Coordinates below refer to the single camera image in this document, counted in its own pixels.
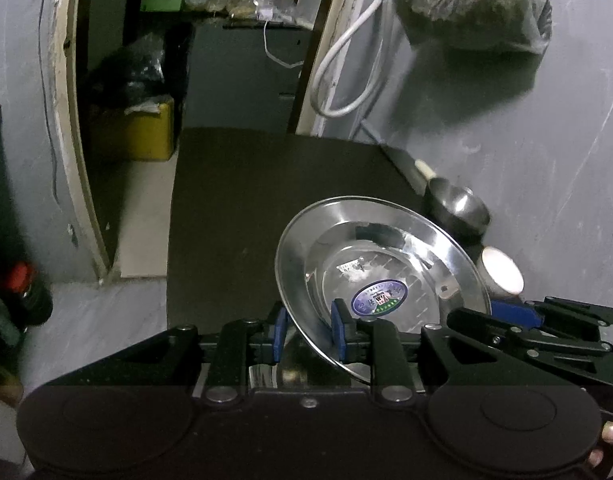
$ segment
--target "human hand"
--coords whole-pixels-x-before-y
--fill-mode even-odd
[[[602,430],[602,440],[608,444],[613,444],[613,422],[607,422]],[[589,465],[597,467],[604,458],[604,451],[597,448],[590,452]]]

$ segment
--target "black table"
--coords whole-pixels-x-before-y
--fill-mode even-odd
[[[280,298],[275,251],[286,225],[325,198],[361,195],[421,210],[422,198],[376,146],[253,131],[190,129],[171,206],[168,323],[219,332],[266,318]]]

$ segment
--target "silver basin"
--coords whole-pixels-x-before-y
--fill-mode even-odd
[[[306,341],[324,359],[370,382],[366,367],[338,361],[331,302],[351,315],[382,317],[401,332],[442,323],[460,306],[489,314],[486,288],[467,254],[417,213],[376,198],[330,198],[286,227],[275,259],[280,296]]]

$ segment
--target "logo on sticker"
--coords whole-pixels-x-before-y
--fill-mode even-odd
[[[398,280],[382,280],[371,283],[360,290],[350,302],[358,316],[385,316],[398,308],[409,289]]]

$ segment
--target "yellow box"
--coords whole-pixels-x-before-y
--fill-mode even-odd
[[[173,99],[159,114],[105,110],[91,118],[91,149],[106,160],[169,160],[173,155]]]

